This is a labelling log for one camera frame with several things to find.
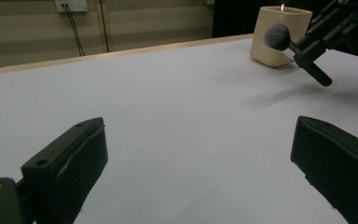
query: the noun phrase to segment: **round black foam tip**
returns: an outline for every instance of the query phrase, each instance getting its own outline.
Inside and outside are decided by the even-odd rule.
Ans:
[[[272,49],[286,50],[292,43],[289,29],[283,24],[274,24],[264,34],[264,43]]]

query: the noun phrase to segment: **white tabletop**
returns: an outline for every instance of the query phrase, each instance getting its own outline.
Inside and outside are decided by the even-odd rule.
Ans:
[[[76,223],[346,223],[290,162],[300,115],[358,136],[358,58],[328,51],[320,86],[249,58],[252,40],[0,76],[0,177],[103,117],[109,162]]]

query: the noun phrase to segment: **black cable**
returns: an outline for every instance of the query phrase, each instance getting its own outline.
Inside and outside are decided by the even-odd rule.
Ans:
[[[83,48],[80,44],[80,38],[77,32],[77,28],[76,28],[76,24],[74,21],[74,18],[72,17],[72,13],[71,10],[69,8],[69,6],[67,4],[62,4],[62,7],[65,9],[66,12],[66,16],[69,19],[69,22],[71,22],[71,26],[72,26],[72,30],[74,31],[74,35],[75,35],[75,40],[76,40],[76,44],[77,44],[77,49],[79,51],[80,56],[85,56]]]

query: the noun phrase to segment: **power outlet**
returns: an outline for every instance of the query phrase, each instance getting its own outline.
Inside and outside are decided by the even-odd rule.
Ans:
[[[88,11],[87,0],[55,0],[58,12],[65,12],[62,4],[68,4],[69,10],[76,11]]]

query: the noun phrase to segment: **beige wall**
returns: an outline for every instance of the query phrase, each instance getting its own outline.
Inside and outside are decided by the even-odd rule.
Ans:
[[[74,13],[86,55],[103,53],[97,4],[105,2],[111,51],[211,37],[203,0],[88,0]],[[71,25],[53,0],[0,0],[0,67],[78,57]]]

